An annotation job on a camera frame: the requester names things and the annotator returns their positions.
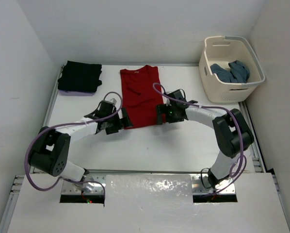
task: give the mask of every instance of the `black folded shirt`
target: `black folded shirt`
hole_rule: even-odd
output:
[[[58,80],[58,89],[94,93],[102,85],[99,80],[101,69],[102,65],[99,64],[68,61],[63,68],[62,77]]]

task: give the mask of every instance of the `gray wall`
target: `gray wall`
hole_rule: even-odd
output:
[[[57,66],[197,63],[204,39],[248,36],[265,0],[18,0]]]
[[[0,0],[0,219],[57,72],[16,0]]]
[[[290,223],[290,0],[268,1],[250,41],[267,80],[247,104],[267,167],[277,175]]]

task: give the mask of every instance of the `laundry basket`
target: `laundry basket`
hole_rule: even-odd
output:
[[[228,63],[239,60],[250,70],[247,83],[225,83],[213,74],[210,66],[218,64],[230,70]],[[208,99],[214,103],[244,101],[253,90],[265,81],[259,61],[248,43],[240,36],[214,36],[205,39],[205,47],[199,62],[204,90]]]

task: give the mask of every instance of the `robotic arm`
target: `robotic arm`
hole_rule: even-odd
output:
[[[186,102],[181,90],[176,90],[166,94],[176,100]],[[215,109],[198,108],[187,104],[179,103],[174,100],[167,100],[166,104],[161,104],[157,109],[157,124],[162,124],[162,116],[165,115],[166,122],[174,123],[184,120],[193,120],[211,127],[215,131],[216,140],[220,149],[217,159],[208,171],[208,182],[215,188],[222,180],[229,177],[229,172],[240,152],[240,138],[229,114],[222,115]],[[231,110],[242,133],[244,150],[254,142],[254,137],[241,112],[238,109]]]
[[[122,118],[119,118],[117,113],[106,120],[87,123],[115,113],[115,104],[115,99],[102,100],[97,109],[85,115],[80,121],[75,122],[80,123],[79,125],[53,129],[44,133],[32,146],[29,154],[29,164],[54,177],[60,176],[76,182],[81,181],[86,170],[67,160],[69,145],[102,130],[105,130],[106,134],[112,134],[123,128],[132,127],[133,125],[124,108],[121,108]]]

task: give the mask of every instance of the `blue cloth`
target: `blue cloth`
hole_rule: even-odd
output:
[[[248,67],[240,62],[234,61],[228,63],[230,71],[221,68],[217,64],[211,65],[212,73],[217,74],[220,81],[225,83],[246,83],[250,77],[250,70]]]

